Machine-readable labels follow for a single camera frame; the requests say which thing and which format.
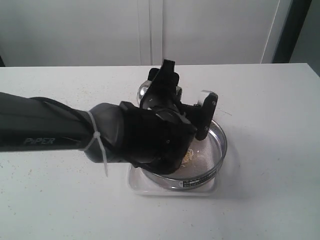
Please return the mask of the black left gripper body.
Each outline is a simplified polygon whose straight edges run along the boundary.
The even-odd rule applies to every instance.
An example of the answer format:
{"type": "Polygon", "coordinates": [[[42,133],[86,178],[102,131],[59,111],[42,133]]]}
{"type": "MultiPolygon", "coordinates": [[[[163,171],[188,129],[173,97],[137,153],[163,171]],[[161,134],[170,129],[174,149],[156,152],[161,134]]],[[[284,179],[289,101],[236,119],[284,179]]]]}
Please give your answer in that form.
{"type": "Polygon", "coordinates": [[[123,116],[123,137],[119,157],[158,175],[174,173],[181,165],[196,135],[196,127],[178,108],[136,107],[119,104],[123,116]]]}

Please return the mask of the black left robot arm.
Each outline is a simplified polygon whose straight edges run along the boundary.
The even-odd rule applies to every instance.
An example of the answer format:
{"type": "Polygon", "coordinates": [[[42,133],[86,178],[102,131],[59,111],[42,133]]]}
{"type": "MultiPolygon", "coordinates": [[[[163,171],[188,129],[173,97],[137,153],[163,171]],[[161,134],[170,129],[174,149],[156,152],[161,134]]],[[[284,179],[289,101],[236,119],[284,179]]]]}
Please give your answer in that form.
{"type": "Polygon", "coordinates": [[[175,172],[196,136],[177,95],[175,62],[149,72],[139,106],[101,103],[89,111],[46,97],[0,95],[2,152],[81,150],[95,163],[130,163],[159,175],[175,172]]]}

